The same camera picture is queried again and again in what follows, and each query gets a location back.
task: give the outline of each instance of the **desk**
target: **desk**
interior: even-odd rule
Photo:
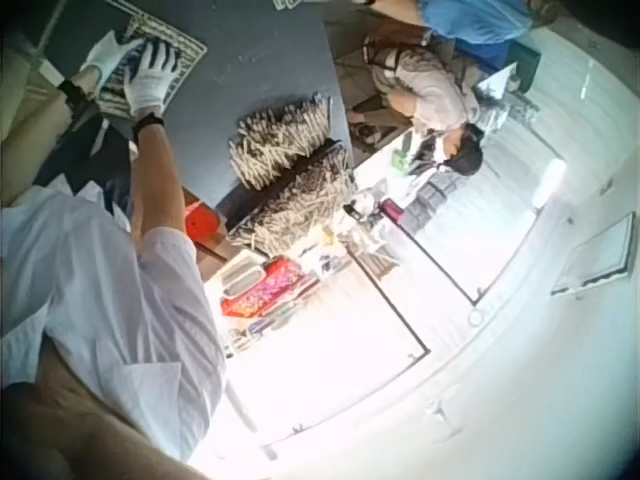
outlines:
[[[184,185],[211,207],[239,182],[229,163],[238,120],[315,92],[333,99],[331,137],[351,151],[344,106],[316,5],[277,11],[268,0],[132,0],[142,10],[202,41],[207,54],[173,98],[165,119]],[[68,0],[46,46],[64,75],[128,15],[103,0]]]

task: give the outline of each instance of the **face mask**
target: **face mask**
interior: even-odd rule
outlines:
[[[444,153],[444,136],[436,138],[436,144],[433,150],[433,160],[436,163],[442,163],[445,160],[449,160],[447,154]]]

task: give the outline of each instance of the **white glove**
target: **white glove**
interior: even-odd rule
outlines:
[[[167,96],[169,85],[180,73],[180,59],[176,56],[173,47],[165,42],[160,42],[156,52],[156,61],[153,57],[153,43],[149,42],[145,48],[138,73],[131,80],[131,70],[124,72],[124,93],[131,107],[131,114],[145,108],[164,110],[164,99]]]
[[[80,67],[80,71],[89,66],[95,66],[100,69],[100,82],[96,87],[96,93],[100,91],[104,82],[107,81],[107,78],[109,78],[127,53],[142,42],[144,42],[144,40],[140,38],[125,45],[120,45],[116,40],[116,34],[111,30],[102,37],[102,40],[93,46],[87,59],[82,64],[82,67]]]

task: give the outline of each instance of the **patterned mat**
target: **patterned mat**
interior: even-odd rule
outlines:
[[[191,73],[191,70],[193,70],[207,52],[207,47],[198,40],[143,12],[130,3],[123,0],[106,1],[110,5],[131,14],[131,20],[129,20],[127,30],[121,42],[129,42],[137,38],[156,38],[168,42],[177,50],[179,57],[182,59],[182,68],[180,74],[169,86],[169,92],[165,99],[165,104],[168,105],[182,85],[182,82],[184,82]],[[108,78],[97,99],[100,110],[103,113],[122,118],[131,118],[129,104],[124,95],[124,71],[127,66],[130,66],[135,73],[135,66],[138,64],[143,51],[144,45],[140,45],[130,52],[125,61],[122,62]]]

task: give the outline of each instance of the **white shirt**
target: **white shirt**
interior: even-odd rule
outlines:
[[[43,333],[89,390],[187,460],[223,390],[224,355],[182,232],[129,235],[78,197],[33,187],[2,210],[2,384],[34,382]]]
[[[389,54],[386,63],[393,66],[395,60],[396,50]],[[445,132],[473,122],[477,117],[478,103],[473,93],[461,92],[453,76],[445,70],[410,72],[399,64],[395,73],[385,70],[385,74],[400,80],[418,97],[414,123],[420,131],[433,129]]]

